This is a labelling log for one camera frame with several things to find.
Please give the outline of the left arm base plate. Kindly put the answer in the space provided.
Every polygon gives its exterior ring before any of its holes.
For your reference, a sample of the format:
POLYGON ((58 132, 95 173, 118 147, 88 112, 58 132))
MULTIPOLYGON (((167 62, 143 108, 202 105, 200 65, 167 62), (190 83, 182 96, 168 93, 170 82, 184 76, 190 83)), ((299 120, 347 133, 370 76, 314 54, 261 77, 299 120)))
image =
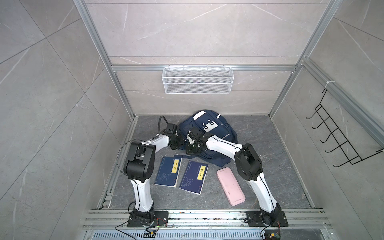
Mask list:
POLYGON ((168 211, 154 211, 140 212, 136 209, 130 213, 130 217, 127 223, 128 228, 134 227, 155 227, 164 225, 168 222, 168 211))

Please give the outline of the navy blue student backpack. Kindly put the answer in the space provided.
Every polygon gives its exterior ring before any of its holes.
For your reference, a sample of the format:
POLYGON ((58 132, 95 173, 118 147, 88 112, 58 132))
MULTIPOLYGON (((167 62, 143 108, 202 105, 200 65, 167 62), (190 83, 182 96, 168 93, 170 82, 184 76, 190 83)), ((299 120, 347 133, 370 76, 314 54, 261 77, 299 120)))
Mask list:
MULTIPOLYGON (((179 129, 184 139, 187 139, 188 132, 192 128, 197 128, 203 133, 212 133, 217 137, 232 142, 238 143, 238 137, 234 129, 228 121, 221 115, 212 110, 201 110, 187 118, 179 124, 179 129)), ((188 158, 198 157, 210 164, 218 167, 223 167, 231 162, 231 158, 211 150, 206 150, 198 154, 187 154, 188 158)))

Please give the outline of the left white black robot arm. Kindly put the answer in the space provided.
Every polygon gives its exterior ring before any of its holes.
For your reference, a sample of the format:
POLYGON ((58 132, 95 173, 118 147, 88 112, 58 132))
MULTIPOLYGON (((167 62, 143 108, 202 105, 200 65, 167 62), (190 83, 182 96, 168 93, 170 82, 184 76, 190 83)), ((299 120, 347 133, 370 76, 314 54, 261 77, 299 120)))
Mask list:
POLYGON ((180 134, 180 128, 176 124, 166 122, 167 126, 161 130, 159 117, 158 133, 147 141, 133 139, 125 143, 130 145, 123 167, 119 171, 130 181, 135 194, 135 206, 130 216, 144 226, 149 226, 155 219, 154 201, 150 191, 150 178, 154 172, 155 155, 166 147, 178 149, 185 140, 180 134))

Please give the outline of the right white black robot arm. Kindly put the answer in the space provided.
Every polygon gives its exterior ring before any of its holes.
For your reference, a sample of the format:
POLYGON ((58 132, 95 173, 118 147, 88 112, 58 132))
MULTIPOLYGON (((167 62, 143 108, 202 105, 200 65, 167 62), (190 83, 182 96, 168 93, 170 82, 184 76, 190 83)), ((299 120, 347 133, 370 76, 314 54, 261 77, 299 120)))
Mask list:
POLYGON ((204 133, 198 128, 192 128, 186 135, 186 148, 187 152, 193 155, 210 150, 234 160, 239 175, 248 182, 259 201, 262 222, 271 226, 278 220, 282 208, 268 187, 262 161, 251 144, 232 143, 211 133, 204 133))

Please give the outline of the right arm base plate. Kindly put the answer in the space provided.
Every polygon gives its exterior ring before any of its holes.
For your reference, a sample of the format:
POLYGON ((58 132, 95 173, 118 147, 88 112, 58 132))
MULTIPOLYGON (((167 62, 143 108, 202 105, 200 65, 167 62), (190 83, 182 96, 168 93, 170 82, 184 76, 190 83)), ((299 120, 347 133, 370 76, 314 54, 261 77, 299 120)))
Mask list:
POLYGON ((245 224, 248 224, 249 227, 288 227, 289 223, 287 221, 286 215, 283 211, 280 211, 278 215, 272 214, 263 214, 262 211, 246 211, 246 218, 244 220, 245 224))

